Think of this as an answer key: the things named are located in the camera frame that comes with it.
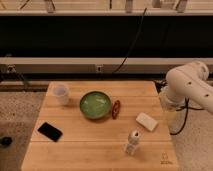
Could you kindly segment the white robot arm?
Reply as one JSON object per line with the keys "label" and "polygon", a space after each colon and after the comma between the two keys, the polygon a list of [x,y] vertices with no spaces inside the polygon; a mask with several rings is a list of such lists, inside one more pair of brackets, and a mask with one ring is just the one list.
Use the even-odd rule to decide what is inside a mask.
{"label": "white robot arm", "polygon": [[186,98],[213,114],[213,87],[206,82],[208,77],[209,69],[201,61],[174,67],[167,72],[167,85],[161,89],[159,97],[168,124],[176,118],[176,110]]}

